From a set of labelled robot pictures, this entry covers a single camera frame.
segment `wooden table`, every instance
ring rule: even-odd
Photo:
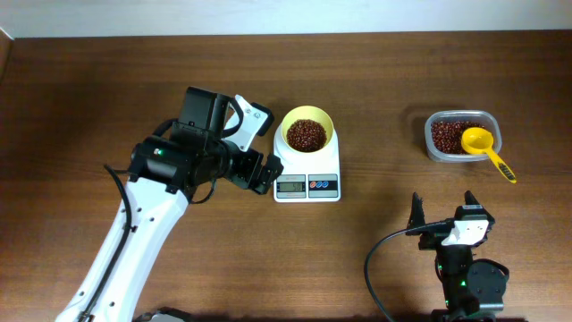
[[[341,144],[342,199],[285,205],[224,182],[175,226],[136,314],[171,306],[231,317],[379,315],[371,246],[471,190],[495,216],[478,258],[511,270],[503,317],[569,321],[572,310],[572,32],[17,39],[0,86],[0,320],[50,321],[88,272],[120,201],[102,167],[178,115],[199,86],[270,107],[255,148],[293,107],[320,106]],[[518,184],[488,162],[443,164],[424,123],[492,113]],[[434,252],[400,237],[372,263],[394,314],[444,308]]]

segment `yellow scoop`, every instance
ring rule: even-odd
[[[501,157],[492,150],[492,133],[481,128],[469,128],[463,132],[461,146],[469,154],[486,153],[494,166],[512,183],[517,183],[517,177],[509,166],[502,161]]]

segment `kitchen scale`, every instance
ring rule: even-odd
[[[316,121],[326,131],[326,142],[316,152],[299,152],[286,141],[288,129],[297,120]],[[284,170],[274,183],[278,202],[333,202],[340,200],[340,151],[332,119],[322,109],[300,106],[291,110],[274,134],[274,154]]]

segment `clear plastic container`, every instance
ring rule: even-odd
[[[485,154],[483,155],[453,155],[442,153],[433,144],[433,136],[431,134],[431,124],[433,122],[456,122],[456,121],[470,121],[477,122],[484,126],[484,128],[492,133],[494,138],[494,143],[492,144],[492,149],[499,153],[502,146],[501,130],[499,129],[499,124],[497,120],[492,117],[491,114],[485,111],[470,111],[470,110],[460,110],[460,111],[442,111],[437,112],[425,123],[425,143],[427,144],[427,155],[437,162],[474,162],[483,161],[489,157]]]

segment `white wall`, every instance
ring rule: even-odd
[[[572,0],[0,0],[13,38],[572,29]]]

